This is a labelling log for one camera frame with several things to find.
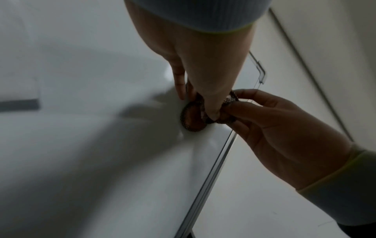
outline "white wall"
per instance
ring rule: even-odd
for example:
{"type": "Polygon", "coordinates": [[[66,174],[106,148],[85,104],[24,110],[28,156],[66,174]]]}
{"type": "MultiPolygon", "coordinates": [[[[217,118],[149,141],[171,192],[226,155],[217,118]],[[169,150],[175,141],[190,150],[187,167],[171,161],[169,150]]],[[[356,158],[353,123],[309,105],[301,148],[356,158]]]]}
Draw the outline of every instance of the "white wall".
{"type": "MultiPolygon", "coordinates": [[[[269,14],[259,20],[251,50],[268,73],[262,90],[340,130],[269,14]]],[[[197,238],[346,237],[332,218],[267,171],[239,137],[193,231],[197,238]]]]}
{"type": "Polygon", "coordinates": [[[376,144],[376,2],[279,0],[272,9],[355,142],[376,144]]]}

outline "sleeve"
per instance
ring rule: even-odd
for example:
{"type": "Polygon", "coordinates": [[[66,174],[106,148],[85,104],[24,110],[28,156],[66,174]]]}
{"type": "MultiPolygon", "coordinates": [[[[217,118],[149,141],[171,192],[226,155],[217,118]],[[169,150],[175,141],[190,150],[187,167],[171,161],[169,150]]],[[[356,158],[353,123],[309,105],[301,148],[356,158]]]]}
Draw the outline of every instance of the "sleeve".
{"type": "Polygon", "coordinates": [[[376,233],[376,153],[354,150],[345,166],[298,192],[336,220],[345,233],[359,237],[368,230],[376,233]]]}
{"type": "Polygon", "coordinates": [[[260,18],[272,0],[131,0],[176,24],[205,33],[227,33],[260,18]]]}

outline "pinky finger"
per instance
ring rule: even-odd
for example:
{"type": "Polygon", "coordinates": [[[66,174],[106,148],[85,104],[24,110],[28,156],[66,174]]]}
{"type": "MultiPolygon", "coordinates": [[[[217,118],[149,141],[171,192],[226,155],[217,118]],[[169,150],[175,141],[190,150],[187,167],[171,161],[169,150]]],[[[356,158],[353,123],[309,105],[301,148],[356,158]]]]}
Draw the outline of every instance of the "pinky finger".
{"type": "Polygon", "coordinates": [[[249,127],[244,125],[242,122],[236,120],[233,123],[227,124],[231,129],[233,129],[241,138],[244,140],[247,140],[248,133],[249,133],[249,127]]]}

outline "metal frame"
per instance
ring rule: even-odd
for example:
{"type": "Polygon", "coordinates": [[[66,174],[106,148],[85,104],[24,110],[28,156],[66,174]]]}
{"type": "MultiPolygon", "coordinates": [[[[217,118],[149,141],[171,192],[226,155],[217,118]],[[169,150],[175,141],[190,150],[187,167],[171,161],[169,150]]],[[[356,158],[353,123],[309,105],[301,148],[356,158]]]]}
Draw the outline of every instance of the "metal frame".
{"type": "MultiPolygon", "coordinates": [[[[254,55],[249,51],[249,58],[257,67],[258,71],[260,72],[260,76],[258,77],[258,83],[260,87],[261,84],[265,83],[266,80],[266,71],[262,66],[261,62],[256,60],[254,55]]],[[[189,209],[187,215],[185,216],[183,222],[181,223],[179,230],[176,232],[175,238],[187,238],[188,235],[192,233],[193,225],[195,224],[197,217],[199,216],[213,186],[215,181],[218,178],[218,175],[223,167],[224,162],[226,161],[226,157],[228,152],[231,149],[233,142],[235,141],[236,133],[232,131],[227,138],[227,141],[222,148],[221,153],[219,154],[217,160],[215,161],[208,177],[206,178],[203,186],[201,187],[195,201],[193,202],[191,208],[189,209]]]]}

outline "person's right hand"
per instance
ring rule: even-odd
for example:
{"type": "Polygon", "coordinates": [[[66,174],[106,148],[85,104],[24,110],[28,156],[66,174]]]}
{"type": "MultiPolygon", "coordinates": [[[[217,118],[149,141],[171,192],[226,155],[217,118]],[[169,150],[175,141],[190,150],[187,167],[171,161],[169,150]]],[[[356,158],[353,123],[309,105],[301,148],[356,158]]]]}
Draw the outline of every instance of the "person's right hand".
{"type": "Polygon", "coordinates": [[[342,167],[352,142],[286,99],[255,89],[235,90],[239,98],[222,110],[238,118],[229,126],[261,163],[295,189],[303,189],[342,167]]]}

